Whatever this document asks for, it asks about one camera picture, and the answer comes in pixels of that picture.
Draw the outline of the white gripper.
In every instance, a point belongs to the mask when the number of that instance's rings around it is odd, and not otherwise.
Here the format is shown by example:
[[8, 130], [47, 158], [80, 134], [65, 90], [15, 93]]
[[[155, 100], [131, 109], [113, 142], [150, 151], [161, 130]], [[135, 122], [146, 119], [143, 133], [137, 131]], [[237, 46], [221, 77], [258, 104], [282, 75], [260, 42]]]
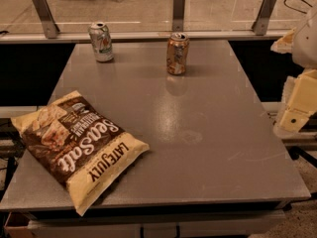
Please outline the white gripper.
[[[317, 67], [317, 4], [295, 28], [275, 41], [270, 49], [291, 54], [295, 63], [306, 68]], [[277, 137], [293, 137], [317, 112], [317, 70], [305, 69], [297, 77], [289, 76], [282, 90], [280, 108], [273, 132]]]

